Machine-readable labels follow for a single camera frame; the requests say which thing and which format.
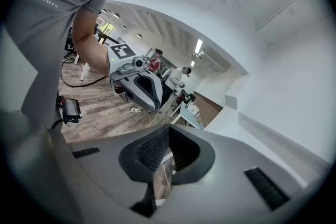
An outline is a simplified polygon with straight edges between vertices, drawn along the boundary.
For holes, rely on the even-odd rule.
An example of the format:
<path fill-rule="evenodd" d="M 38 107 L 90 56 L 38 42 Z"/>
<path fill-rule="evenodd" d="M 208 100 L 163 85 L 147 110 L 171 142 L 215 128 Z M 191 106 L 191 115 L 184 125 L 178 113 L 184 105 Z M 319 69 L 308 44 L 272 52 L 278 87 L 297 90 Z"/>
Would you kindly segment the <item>person's left forearm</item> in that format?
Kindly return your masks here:
<path fill-rule="evenodd" d="M 72 42 L 80 58 L 90 67 L 108 77 L 107 52 L 94 35 L 98 14 L 81 7 L 72 25 Z"/>

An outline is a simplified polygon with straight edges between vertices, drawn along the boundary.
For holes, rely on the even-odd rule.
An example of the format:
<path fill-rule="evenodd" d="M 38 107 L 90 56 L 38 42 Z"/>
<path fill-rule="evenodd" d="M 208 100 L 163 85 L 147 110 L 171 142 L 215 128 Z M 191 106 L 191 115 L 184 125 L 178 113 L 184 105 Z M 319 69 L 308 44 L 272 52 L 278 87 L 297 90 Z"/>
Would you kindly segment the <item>white table leg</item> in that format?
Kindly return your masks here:
<path fill-rule="evenodd" d="M 80 58 L 79 55 L 76 55 L 75 60 L 74 60 L 75 65 L 78 63 L 79 58 Z M 84 81 L 89 71 L 90 71 L 90 66 L 87 63 L 85 63 L 82 69 L 81 76 L 80 76 L 81 81 Z"/>

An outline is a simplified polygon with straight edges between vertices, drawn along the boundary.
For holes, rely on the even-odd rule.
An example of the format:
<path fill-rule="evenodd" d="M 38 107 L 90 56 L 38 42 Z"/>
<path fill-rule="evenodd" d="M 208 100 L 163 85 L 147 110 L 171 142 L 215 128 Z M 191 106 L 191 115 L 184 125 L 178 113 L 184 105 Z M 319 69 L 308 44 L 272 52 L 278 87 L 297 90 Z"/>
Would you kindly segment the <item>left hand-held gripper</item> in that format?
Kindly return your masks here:
<path fill-rule="evenodd" d="M 124 84 L 128 96 L 148 111 L 161 107 L 163 89 L 160 79 L 148 70 L 148 61 L 142 55 L 136 55 L 128 44 L 107 47 L 107 68 L 110 85 L 138 73 L 137 77 Z"/>

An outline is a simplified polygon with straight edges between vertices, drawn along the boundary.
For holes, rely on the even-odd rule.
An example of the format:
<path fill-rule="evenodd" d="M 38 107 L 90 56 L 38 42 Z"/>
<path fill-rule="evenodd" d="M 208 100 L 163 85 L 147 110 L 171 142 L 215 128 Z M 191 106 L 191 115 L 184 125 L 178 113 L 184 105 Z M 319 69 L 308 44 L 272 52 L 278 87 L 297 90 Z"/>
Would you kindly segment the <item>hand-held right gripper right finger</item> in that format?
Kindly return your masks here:
<path fill-rule="evenodd" d="M 234 138 L 175 126 L 207 142 L 215 153 L 198 181 L 175 185 L 156 212 L 164 224 L 277 224 L 299 207 L 301 185 L 267 153 Z"/>

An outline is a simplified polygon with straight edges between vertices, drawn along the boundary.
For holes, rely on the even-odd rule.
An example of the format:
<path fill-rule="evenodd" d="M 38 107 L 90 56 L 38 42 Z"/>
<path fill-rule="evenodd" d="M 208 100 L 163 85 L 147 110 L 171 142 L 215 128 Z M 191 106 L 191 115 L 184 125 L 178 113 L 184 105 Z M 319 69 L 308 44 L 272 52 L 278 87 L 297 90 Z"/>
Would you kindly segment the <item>person's left hand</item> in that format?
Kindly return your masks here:
<path fill-rule="evenodd" d="M 116 94 L 120 95 L 125 92 L 125 88 L 122 86 L 120 81 L 114 81 L 113 86 L 114 86 L 114 91 Z"/>

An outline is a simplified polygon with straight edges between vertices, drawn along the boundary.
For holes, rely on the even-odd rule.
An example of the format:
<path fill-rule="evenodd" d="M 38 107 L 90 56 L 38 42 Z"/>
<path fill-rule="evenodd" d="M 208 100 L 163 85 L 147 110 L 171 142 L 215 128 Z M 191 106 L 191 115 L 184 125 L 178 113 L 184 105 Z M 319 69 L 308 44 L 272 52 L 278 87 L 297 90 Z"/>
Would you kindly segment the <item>window with greenery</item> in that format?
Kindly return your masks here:
<path fill-rule="evenodd" d="M 112 31 L 114 30 L 114 28 L 115 28 L 115 26 L 112 25 L 111 23 L 106 23 L 103 26 L 101 26 L 99 29 L 103 34 L 109 36 L 112 33 Z"/>

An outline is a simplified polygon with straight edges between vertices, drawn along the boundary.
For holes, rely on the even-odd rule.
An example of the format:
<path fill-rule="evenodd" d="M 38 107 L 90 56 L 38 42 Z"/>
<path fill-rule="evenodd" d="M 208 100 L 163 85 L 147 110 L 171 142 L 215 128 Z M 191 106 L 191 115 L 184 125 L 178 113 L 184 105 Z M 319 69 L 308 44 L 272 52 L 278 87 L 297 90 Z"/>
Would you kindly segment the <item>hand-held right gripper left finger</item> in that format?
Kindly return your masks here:
<path fill-rule="evenodd" d="M 169 149 L 168 125 L 67 145 L 90 181 L 118 206 L 150 224 L 168 224 L 167 216 L 154 218 L 154 182 Z"/>

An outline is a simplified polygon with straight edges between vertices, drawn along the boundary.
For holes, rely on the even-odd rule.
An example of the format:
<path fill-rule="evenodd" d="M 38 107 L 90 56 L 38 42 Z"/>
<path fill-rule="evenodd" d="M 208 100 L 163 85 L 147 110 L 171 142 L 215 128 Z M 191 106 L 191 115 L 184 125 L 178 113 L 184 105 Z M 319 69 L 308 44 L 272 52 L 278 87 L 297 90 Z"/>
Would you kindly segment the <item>light blue table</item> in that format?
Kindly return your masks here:
<path fill-rule="evenodd" d="M 171 124 L 175 124 L 180 118 L 183 118 L 187 125 L 191 125 L 196 129 L 203 130 L 205 126 L 201 120 L 200 113 L 198 112 L 196 115 L 192 115 L 187 110 L 187 107 L 190 103 L 191 102 L 185 104 L 182 102 L 177 106 L 177 108 L 170 115 L 170 119 L 172 119 Z"/>

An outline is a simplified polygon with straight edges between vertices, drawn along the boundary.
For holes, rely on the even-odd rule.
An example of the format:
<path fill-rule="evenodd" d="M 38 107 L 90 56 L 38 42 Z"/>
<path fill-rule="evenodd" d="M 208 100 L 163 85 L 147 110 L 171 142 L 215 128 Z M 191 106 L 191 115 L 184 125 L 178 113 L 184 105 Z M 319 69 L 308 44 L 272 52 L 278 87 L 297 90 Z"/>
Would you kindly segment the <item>white cardboard box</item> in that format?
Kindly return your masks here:
<path fill-rule="evenodd" d="M 187 110 L 192 115 L 196 115 L 199 112 L 199 108 L 193 102 L 188 105 Z"/>

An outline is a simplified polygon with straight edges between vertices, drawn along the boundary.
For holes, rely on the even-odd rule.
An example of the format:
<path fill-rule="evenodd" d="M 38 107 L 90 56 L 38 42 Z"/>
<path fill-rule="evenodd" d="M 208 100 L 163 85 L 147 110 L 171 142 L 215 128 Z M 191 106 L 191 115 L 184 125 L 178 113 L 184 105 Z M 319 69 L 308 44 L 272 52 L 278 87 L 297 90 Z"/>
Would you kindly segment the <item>person in grey shirt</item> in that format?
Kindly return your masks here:
<path fill-rule="evenodd" d="M 64 47 L 77 11 L 100 14 L 106 0 L 13 0 L 0 23 L 0 110 L 45 127 L 56 121 Z"/>

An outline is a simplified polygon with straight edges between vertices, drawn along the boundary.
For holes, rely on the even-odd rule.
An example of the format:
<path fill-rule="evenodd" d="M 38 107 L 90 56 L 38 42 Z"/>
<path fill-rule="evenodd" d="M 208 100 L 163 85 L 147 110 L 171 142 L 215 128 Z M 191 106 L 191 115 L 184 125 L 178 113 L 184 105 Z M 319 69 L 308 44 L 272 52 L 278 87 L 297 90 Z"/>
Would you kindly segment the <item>black waist-worn device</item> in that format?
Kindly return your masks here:
<path fill-rule="evenodd" d="M 61 102 L 62 118 L 65 124 L 68 122 L 78 123 L 82 118 L 82 113 L 77 99 L 62 98 Z"/>

